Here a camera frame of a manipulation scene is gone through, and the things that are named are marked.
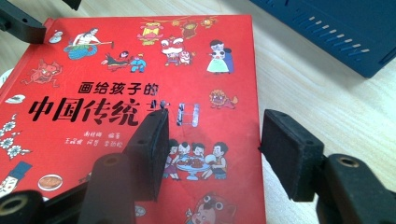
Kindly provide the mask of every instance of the vent slot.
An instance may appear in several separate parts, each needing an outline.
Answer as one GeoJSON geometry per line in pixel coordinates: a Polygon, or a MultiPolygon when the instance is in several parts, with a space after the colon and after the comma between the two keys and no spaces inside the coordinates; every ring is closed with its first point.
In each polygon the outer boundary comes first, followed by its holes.
{"type": "MultiPolygon", "coordinates": [[[[349,38],[343,33],[337,31],[323,20],[317,19],[316,16],[309,16],[302,13],[292,20],[297,23],[299,27],[306,31],[311,31],[311,35],[316,38],[323,39],[327,44],[332,43],[332,48],[338,49],[339,52],[345,53],[348,57],[357,57],[364,53],[370,52],[369,49],[362,48],[360,43],[354,42],[352,38],[349,38]]],[[[396,48],[387,55],[381,63],[386,63],[396,56],[396,48]]],[[[356,58],[356,62],[360,62],[361,58],[356,58]]]]}

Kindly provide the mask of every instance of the screw hole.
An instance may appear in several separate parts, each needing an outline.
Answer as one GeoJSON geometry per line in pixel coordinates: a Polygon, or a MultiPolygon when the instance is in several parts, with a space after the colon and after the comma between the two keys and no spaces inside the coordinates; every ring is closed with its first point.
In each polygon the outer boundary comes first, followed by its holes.
{"type": "Polygon", "coordinates": [[[110,157],[104,161],[104,165],[105,166],[113,166],[113,165],[117,164],[119,162],[119,160],[120,159],[118,157],[110,157]]]}
{"type": "Polygon", "coordinates": [[[338,158],[338,162],[340,162],[341,164],[343,164],[343,165],[345,165],[347,167],[352,167],[352,168],[359,167],[359,163],[358,162],[356,162],[356,161],[354,161],[354,160],[352,160],[350,158],[347,158],[347,157],[338,158]]]}
{"type": "Polygon", "coordinates": [[[17,195],[0,204],[0,217],[18,212],[27,204],[26,195],[17,195]]]}

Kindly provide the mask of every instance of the black plastic bracket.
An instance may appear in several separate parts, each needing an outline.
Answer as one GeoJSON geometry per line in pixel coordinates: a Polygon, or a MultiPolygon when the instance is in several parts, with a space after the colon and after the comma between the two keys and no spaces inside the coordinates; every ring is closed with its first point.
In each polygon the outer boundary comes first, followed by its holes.
{"type": "Polygon", "coordinates": [[[396,223],[396,197],[361,160],[333,154],[289,115],[265,110],[260,151],[289,198],[312,202],[320,223],[396,223]]]}
{"type": "MultiPolygon", "coordinates": [[[[64,2],[77,10],[81,0],[64,0],[64,2]]],[[[47,31],[41,22],[7,0],[0,0],[0,30],[9,32],[19,40],[30,44],[42,44],[47,31]]]]}

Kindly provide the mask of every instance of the cartoon child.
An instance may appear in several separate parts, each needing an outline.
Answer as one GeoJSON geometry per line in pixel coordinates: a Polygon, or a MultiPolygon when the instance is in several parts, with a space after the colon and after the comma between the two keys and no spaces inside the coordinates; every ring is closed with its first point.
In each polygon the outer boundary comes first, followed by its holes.
{"type": "Polygon", "coordinates": [[[205,164],[204,162],[204,150],[205,146],[202,143],[192,143],[192,156],[189,160],[189,165],[192,168],[202,168],[205,164]]]}
{"type": "Polygon", "coordinates": [[[202,143],[192,143],[192,153],[194,158],[204,158],[205,146],[202,143]]]}
{"type": "Polygon", "coordinates": [[[113,58],[109,53],[106,55],[106,59],[101,64],[107,64],[107,69],[115,72],[119,68],[124,68],[129,64],[130,59],[128,58],[129,52],[125,50],[120,53],[119,58],[113,58]]]}
{"type": "Polygon", "coordinates": [[[213,146],[213,155],[216,160],[211,162],[210,169],[202,174],[202,179],[208,179],[213,174],[216,179],[225,179],[227,177],[227,161],[224,158],[227,151],[228,147],[223,142],[217,142],[213,146]]]}
{"type": "Polygon", "coordinates": [[[147,64],[143,60],[143,54],[137,54],[136,56],[134,56],[134,60],[131,62],[131,66],[132,73],[134,73],[136,70],[139,70],[139,73],[145,72],[147,64]]]}
{"type": "Polygon", "coordinates": [[[177,175],[177,168],[175,166],[175,163],[173,162],[177,156],[177,148],[178,148],[177,140],[170,139],[169,147],[171,149],[170,149],[168,157],[166,158],[166,164],[165,164],[165,170],[163,171],[163,177],[167,178],[168,176],[171,176],[173,180],[181,180],[177,175]]]}
{"type": "MultiPolygon", "coordinates": [[[[233,55],[231,54],[232,50],[228,49],[228,48],[224,48],[224,43],[220,40],[212,40],[210,42],[210,48],[212,48],[213,53],[212,53],[212,58],[216,57],[216,56],[220,56],[220,58],[222,59],[222,61],[214,61],[213,63],[218,63],[221,65],[221,70],[224,70],[223,72],[225,72],[225,68],[223,67],[225,63],[226,67],[227,67],[227,71],[229,74],[233,73],[233,55]]],[[[215,64],[212,65],[212,70],[216,68],[215,64]]]]}
{"type": "Polygon", "coordinates": [[[209,192],[196,204],[193,212],[189,208],[185,224],[233,224],[235,213],[236,205],[209,192]]]}
{"type": "Polygon", "coordinates": [[[207,71],[218,74],[229,72],[227,63],[224,62],[225,52],[224,50],[213,50],[211,53],[212,60],[210,61],[209,66],[207,67],[207,71]]]}
{"type": "Polygon", "coordinates": [[[178,155],[172,161],[172,163],[177,162],[177,164],[185,165],[189,160],[190,145],[187,142],[183,142],[178,146],[178,155]]]}

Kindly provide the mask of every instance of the book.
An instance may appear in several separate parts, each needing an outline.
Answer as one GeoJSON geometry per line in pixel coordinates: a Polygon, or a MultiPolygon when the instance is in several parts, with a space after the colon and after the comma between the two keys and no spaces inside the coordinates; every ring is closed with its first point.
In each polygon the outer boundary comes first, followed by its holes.
{"type": "Polygon", "coordinates": [[[169,111],[157,202],[137,223],[264,223],[249,15],[48,19],[0,89],[0,196],[51,199],[169,111]]]}

